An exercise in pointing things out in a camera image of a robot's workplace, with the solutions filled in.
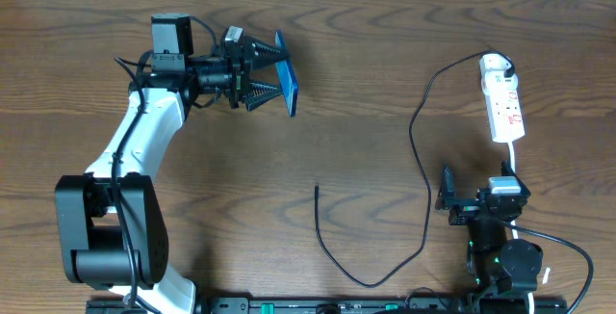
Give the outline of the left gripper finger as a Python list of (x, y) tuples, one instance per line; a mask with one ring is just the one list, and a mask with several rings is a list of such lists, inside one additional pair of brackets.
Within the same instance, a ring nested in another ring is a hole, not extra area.
[(261, 69), (290, 58), (287, 49), (270, 45), (251, 36), (244, 38), (244, 59), (251, 69)]
[(283, 91), (279, 86), (251, 80), (249, 92), (244, 96), (244, 105), (251, 112), (282, 94)]

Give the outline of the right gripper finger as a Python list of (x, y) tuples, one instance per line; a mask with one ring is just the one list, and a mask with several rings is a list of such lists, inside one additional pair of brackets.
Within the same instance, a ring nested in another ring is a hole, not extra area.
[(444, 165), (441, 172), (441, 184), (437, 196), (438, 208), (450, 208), (455, 199), (453, 175), (450, 167)]
[(517, 174), (516, 172), (513, 170), (511, 164), (508, 161), (503, 161), (500, 165), (500, 174), (502, 176), (512, 176), (512, 177), (516, 177)]

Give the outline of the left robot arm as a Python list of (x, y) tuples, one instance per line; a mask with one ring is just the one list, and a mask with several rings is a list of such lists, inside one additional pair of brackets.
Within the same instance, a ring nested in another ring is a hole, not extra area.
[(129, 105), (101, 155), (55, 188), (66, 278), (115, 294), (116, 313), (206, 313), (197, 285), (168, 263), (169, 241), (154, 180), (173, 136), (205, 96), (255, 110), (283, 97), (290, 111), (298, 82), (282, 36), (267, 43), (231, 26), (210, 51), (193, 50), (194, 16), (156, 13), (152, 46), (128, 73)]

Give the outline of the blue Galaxy smartphone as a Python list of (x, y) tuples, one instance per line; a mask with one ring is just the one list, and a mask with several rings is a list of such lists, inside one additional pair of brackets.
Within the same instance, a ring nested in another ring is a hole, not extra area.
[(280, 87), (287, 105), (288, 114), (292, 118), (296, 113), (299, 84), (295, 76), (291, 57), (275, 64)]

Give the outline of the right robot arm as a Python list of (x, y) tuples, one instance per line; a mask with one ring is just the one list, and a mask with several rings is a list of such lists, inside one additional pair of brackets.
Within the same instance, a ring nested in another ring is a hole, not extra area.
[(543, 251), (506, 233), (529, 197), (529, 189), (508, 162), (501, 164), (501, 175), (489, 178), (472, 198), (456, 195), (452, 171), (443, 167), (435, 208), (449, 212), (450, 225), (468, 229), (467, 266), (477, 282), (477, 289), (464, 299), (468, 312), (532, 311), (528, 297), (538, 287)]

